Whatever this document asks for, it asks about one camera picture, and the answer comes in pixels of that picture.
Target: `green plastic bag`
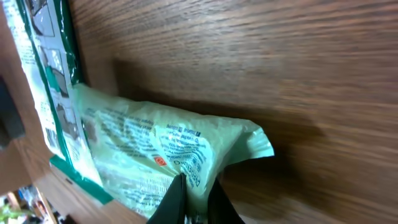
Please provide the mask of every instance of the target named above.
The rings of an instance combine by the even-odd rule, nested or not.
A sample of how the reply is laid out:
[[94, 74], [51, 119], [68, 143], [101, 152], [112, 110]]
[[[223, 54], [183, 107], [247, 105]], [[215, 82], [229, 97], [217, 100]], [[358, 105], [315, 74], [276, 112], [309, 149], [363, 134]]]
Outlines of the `green plastic bag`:
[[182, 172], [190, 215], [205, 215], [211, 187], [225, 166], [274, 155], [261, 127], [249, 120], [135, 102], [84, 84], [73, 89], [105, 191], [145, 217]]
[[84, 80], [68, 1], [2, 6], [54, 153], [50, 162], [101, 203], [116, 198], [149, 218], [184, 172], [189, 212], [205, 217], [209, 191], [225, 166], [273, 155], [251, 121], [133, 102], [78, 84]]

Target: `plastic bag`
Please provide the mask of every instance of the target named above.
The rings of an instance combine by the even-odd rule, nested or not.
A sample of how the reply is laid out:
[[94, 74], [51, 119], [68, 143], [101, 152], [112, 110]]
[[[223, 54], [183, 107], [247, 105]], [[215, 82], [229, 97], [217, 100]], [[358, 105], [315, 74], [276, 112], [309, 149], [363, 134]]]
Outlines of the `plastic bag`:
[[77, 84], [83, 75], [67, 1], [2, 6], [45, 143], [55, 154], [50, 162], [101, 203], [114, 197], [150, 217], [173, 177], [184, 172], [190, 214], [205, 215], [219, 171], [273, 155], [251, 121], [133, 102]]
[[145, 217], [182, 172], [190, 215], [205, 215], [211, 187], [225, 166], [274, 155], [261, 127], [249, 120], [135, 102], [84, 84], [73, 89], [104, 189]]

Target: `red label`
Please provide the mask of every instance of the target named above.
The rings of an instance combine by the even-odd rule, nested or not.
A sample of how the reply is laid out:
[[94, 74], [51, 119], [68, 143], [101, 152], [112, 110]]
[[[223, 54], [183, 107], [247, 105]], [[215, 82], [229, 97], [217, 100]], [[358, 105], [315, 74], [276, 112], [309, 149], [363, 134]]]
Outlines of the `red label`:
[[157, 163], [157, 165], [159, 165], [159, 166], [166, 166], [167, 165], [166, 162], [164, 161], [164, 159], [161, 158], [160, 156], [155, 157], [154, 159], [155, 159], [155, 162]]

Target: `green packaging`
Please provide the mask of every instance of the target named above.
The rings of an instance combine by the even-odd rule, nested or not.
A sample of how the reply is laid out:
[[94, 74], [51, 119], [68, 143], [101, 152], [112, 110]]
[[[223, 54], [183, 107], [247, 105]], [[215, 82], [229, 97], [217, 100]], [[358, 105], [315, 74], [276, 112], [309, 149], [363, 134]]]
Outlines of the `green packaging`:
[[225, 166], [273, 155], [251, 121], [134, 102], [82, 84], [67, 1], [4, 0], [2, 6], [54, 153], [50, 162], [101, 203], [115, 198], [148, 218], [183, 172], [188, 211], [205, 217]]

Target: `wood grain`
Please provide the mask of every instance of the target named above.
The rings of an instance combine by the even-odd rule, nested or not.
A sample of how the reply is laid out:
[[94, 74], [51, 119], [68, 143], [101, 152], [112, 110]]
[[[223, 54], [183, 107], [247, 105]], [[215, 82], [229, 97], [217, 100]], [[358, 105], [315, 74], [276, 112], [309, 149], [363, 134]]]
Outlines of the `wood grain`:
[[[248, 222], [398, 222], [398, 1], [70, 4], [91, 86], [264, 128], [276, 156], [223, 174]], [[26, 89], [21, 77], [9, 80]], [[29, 94], [13, 92], [27, 104]], [[39, 178], [42, 134], [33, 104], [21, 105], [33, 123], [22, 148]], [[101, 217], [113, 217], [106, 208]]]

